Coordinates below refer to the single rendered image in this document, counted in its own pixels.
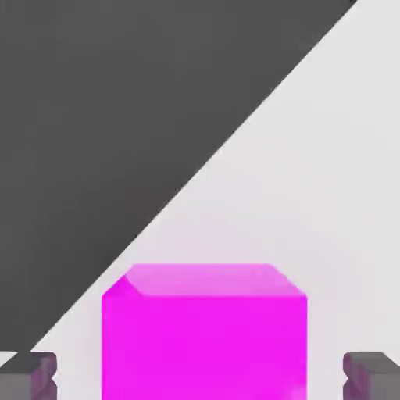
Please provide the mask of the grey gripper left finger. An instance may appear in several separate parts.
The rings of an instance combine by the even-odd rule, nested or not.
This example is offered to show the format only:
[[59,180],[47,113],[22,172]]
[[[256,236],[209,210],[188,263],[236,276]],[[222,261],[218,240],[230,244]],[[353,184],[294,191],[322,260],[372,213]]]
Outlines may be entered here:
[[18,352],[0,366],[0,400],[57,400],[54,352]]

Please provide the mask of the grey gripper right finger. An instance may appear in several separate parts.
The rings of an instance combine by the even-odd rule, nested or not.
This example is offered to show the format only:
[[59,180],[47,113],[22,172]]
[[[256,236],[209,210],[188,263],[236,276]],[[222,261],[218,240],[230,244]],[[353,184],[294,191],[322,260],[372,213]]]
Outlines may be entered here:
[[383,352],[346,352],[343,400],[400,400],[400,366]]

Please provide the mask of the small magenta cube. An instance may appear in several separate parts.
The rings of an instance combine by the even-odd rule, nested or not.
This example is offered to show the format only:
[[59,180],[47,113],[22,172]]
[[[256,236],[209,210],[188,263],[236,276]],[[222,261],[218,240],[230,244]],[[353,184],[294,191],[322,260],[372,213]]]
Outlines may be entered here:
[[307,400],[307,326],[271,265],[134,265],[102,295],[102,400]]

